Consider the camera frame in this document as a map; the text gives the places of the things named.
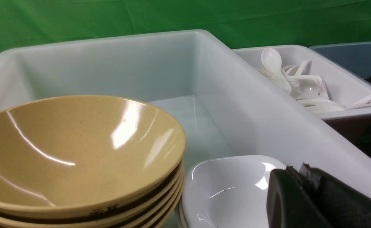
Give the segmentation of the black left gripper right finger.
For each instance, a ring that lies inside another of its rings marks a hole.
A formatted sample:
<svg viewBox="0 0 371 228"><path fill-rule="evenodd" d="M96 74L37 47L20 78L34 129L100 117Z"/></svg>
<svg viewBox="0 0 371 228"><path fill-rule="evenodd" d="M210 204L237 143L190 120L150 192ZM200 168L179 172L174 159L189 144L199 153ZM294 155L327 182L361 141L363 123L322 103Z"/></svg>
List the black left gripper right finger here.
<svg viewBox="0 0 371 228"><path fill-rule="evenodd" d="M371 198L336 177L303 163L305 189L335 228L371 228Z"/></svg>

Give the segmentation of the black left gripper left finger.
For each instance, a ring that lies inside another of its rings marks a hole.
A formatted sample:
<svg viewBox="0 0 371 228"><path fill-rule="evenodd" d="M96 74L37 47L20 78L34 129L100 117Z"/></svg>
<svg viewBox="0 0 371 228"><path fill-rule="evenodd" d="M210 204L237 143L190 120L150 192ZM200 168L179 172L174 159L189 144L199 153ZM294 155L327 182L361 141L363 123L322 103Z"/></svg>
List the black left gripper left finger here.
<svg viewBox="0 0 371 228"><path fill-rule="evenodd" d="M270 172L266 201L270 228L330 228L308 193L309 185L293 167Z"/></svg>

